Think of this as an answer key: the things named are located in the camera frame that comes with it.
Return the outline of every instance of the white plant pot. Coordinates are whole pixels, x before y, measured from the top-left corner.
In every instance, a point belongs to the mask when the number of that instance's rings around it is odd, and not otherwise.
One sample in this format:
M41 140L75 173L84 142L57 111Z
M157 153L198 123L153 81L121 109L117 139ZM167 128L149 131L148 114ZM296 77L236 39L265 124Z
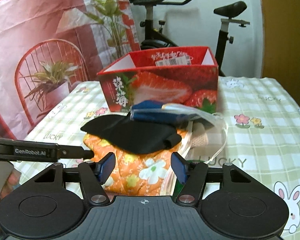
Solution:
M46 96L47 98L47 106L55 107L59 104L63 99L65 99L69 92L68 82L63 83L60 87L56 88L55 90L49 92Z

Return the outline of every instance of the exercise bike seat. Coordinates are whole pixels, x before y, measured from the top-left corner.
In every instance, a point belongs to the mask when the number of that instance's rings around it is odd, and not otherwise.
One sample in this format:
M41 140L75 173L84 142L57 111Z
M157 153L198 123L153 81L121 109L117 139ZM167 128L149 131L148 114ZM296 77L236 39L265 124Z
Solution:
M221 16L229 17L229 18L234 18L240 15L246 8L247 8L246 3L243 1L239 1L233 4L216 8L214 9L213 13Z

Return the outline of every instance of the silver screw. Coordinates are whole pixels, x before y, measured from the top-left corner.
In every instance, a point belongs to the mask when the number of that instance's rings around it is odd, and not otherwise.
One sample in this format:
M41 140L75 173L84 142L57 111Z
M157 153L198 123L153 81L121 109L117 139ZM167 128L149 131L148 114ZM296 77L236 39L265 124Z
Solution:
M102 203L104 201L106 201L106 196L103 195L94 195L91 197L91 201L95 202L95 203Z
M182 203L191 203L194 201L194 197L191 196L191 195L181 195L179 197L179 200L182 202Z

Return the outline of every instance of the table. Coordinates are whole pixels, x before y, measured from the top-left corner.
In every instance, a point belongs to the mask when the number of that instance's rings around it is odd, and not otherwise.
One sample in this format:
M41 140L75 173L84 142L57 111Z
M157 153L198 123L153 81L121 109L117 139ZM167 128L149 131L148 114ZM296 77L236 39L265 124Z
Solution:
M290 212L282 237L300 240L300 107L274 79L220 77L217 111L229 124L225 149L210 166L231 162L287 202ZM87 148L80 127L109 113L98 82L84 82L55 107L26 137L29 141ZM64 166L75 160L60 160ZM24 183L48 163L14 163ZM81 196L76 184L67 189ZM216 190L208 187L205 195Z

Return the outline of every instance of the red box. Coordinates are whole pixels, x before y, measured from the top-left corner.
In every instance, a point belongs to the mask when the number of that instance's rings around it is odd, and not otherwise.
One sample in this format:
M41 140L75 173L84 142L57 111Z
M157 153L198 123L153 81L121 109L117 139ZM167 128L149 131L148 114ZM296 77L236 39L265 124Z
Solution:
M130 52L98 73L112 112L129 112L144 100L216 111L218 64L209 47Z

